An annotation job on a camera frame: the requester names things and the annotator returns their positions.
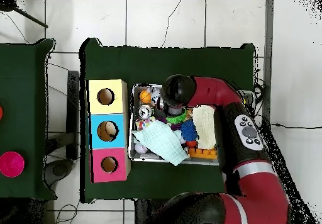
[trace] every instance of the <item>pink box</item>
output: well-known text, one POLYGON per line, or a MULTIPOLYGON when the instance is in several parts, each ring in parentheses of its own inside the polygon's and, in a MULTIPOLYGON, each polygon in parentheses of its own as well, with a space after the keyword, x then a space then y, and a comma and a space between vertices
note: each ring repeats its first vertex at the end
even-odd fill
POLYGON ((93 182, 125 181, 130 172, 130 159, 125 148, 93 149, 93 182), (102 160, 112 157, 117 161, 114 172, 106 172, 102 168, 102 160))

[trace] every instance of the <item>orange ball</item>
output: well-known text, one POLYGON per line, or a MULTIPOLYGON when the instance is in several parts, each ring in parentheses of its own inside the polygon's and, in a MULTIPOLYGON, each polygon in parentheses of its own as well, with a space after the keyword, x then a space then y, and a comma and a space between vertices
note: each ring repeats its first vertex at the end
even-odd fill
POLYGON ((141 91, 140 100, 145 104, 150 103, 151 102, 151 94, 149 92, 147 92, 147 90, 141 91))

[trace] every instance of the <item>shape sorter box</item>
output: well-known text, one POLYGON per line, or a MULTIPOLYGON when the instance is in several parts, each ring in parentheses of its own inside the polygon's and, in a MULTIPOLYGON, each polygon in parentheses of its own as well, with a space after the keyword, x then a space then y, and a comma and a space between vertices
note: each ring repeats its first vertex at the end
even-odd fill
POLYGON ((90 112, 94 114, 121 114, 128 112, 128 90, 122 80, 89 80, 90 112), (108 90, 110 103, 102 104, 101 91, 108 90))
POLYGON ((91 142, 93 149, 106 149, 106 148, 125 148, 127 145, 128 139, 128 121, 127 114, 110 114, 110 115, 91 115, 91 142), (103 141, 99 138, 97 134, 97 129, 100 124, 108 121, 109 123, 113 123, 117 132, 114 140, 111 141, 103 141))
POLYGON ((131 160, 125 148, 93 149, 92 161, 93 182, 125 181, 131 169, 131 160), (103 169, 102 161, 106 157, 112 157, 116 161, 114 172, 103 169))

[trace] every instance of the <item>green tablecloth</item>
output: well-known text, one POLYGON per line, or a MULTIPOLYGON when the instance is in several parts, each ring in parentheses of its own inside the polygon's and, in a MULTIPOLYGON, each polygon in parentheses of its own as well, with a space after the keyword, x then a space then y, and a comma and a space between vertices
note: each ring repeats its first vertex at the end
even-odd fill
POLYGON ((16 151, 25 159, 15 178, 0 173, 0 197, 52 199, 43 183, 45 156, 45 60, 53 40, 35 45, 0 44, 0 155, 16 151))
MULTIPOLYGON (((252 44, 242 48, 137 48, 103 47, 87 39, 81 49, 80 83, 90 79, 121 79, 130 89, 135 83, 163 84, 172 74, 217 77, 234 82, 240 89, 253 90, 252 44)), ((171 198, 187 191, 222 192, 218 166, 132 162, 126 181, 91 183, 85 103, 81 101, 81 128, 86 125, 86 159, 82 163, 85 200, 118 198, 171 198)))

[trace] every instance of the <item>pink cup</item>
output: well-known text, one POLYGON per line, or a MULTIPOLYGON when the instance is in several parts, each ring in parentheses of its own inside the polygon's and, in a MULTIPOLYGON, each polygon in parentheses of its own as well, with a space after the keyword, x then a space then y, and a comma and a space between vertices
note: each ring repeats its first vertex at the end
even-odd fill
POLYGON ((17 152, 6 152, 0 156, 0 172, 6 177, 17 177, 24 167, 25 161, 17 152))

